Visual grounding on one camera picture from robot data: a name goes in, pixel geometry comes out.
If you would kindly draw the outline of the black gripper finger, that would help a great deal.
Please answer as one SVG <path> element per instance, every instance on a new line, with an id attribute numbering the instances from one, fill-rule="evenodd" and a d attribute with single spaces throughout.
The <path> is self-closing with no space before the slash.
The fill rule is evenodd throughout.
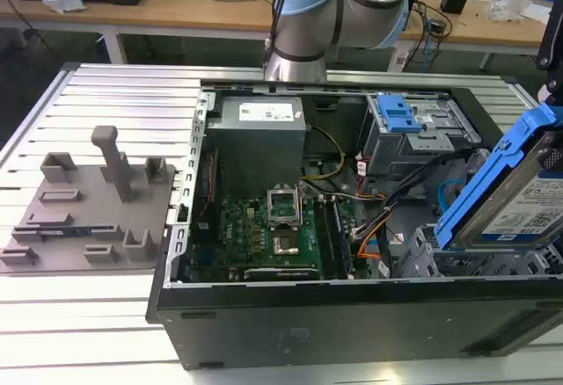
<path id="1" fill-rule="evenodd" d="M 538 93 L 547 105 L 562 104 L 562 5 L 555 4 L 539 47 L 536 67 L 546 72 L 545 85 Z"/>

